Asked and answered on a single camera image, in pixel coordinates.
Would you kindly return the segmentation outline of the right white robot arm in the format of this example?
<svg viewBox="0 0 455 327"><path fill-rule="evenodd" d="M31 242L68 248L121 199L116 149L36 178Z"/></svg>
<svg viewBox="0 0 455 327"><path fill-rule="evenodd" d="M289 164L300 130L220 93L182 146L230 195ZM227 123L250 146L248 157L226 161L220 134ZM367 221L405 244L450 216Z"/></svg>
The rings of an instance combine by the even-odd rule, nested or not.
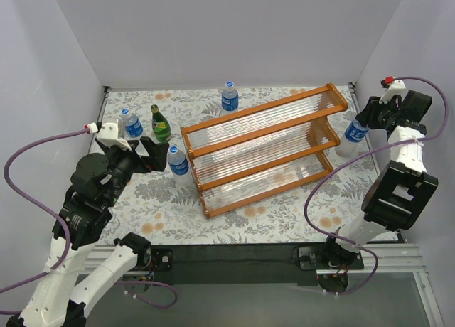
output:
<svg viewBox="0 0 455 327"><path fill-rule="evenodd" d="M372 184L351 223L337 229L337 238L328 237L322 249L323 263L330 268L348 266L360 248L385 232L410 229L439 184L423 164L419 139L427 132L421 119L432 97L410 90L393 94L388 101L370 97L344 133L349 142L358 142L372 129L383 129L390 146L390 162Z"/></svg>

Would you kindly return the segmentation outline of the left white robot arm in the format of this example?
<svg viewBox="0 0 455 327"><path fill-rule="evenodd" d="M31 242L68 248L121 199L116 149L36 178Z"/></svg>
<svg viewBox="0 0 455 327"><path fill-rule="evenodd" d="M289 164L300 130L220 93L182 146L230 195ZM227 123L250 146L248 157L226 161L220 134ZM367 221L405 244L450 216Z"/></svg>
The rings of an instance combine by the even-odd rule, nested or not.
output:
<svg viewBox="0 0 455 327"><path fill-rule="evenodd" d="M112 254L81 283L89 253L111 220L111 208L135 173L162 172L168 144L150 138L106 146L82 157L70 178L63 207L52 230L50 253L28 305L9 314L7 326L84 326L93 306L131 269L154 261L151 243L134 234L114 241Z"/></svg>

